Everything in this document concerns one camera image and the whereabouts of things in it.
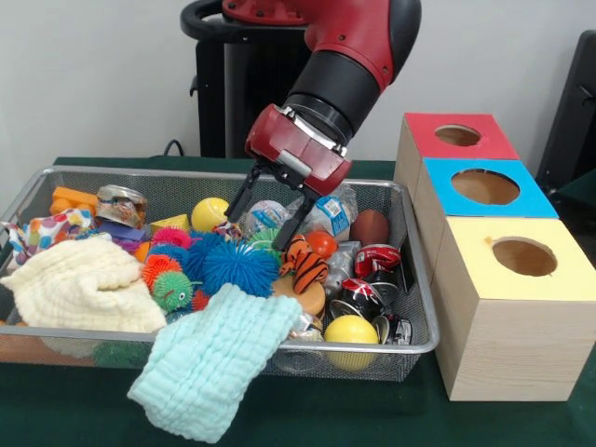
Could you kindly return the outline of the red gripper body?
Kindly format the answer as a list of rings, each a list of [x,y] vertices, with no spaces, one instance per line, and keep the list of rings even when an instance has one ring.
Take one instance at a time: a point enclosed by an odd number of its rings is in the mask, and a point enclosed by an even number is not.
[[[286,184],[302,184],[321,196],[347,177],[352,161],[346,148],[323,135],[290,107],[270,104],[249,131],[245,151],[279,174]]]

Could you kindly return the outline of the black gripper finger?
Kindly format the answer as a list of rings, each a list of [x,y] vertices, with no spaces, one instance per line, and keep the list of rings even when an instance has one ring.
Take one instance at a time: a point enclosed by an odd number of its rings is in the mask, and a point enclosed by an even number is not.
[[[285,251],[289,247],[292,238],[303,224],[309,212],[313,209],[317,200],[317,194],[304,194],[302,204],[290,219],[281,226],[278,235],[273,242],[273,247],[276,250]]]
[[[226,210],[227,221],[236,223],[251,201],[252,189],[264,170],[263,163],[255,163]]]

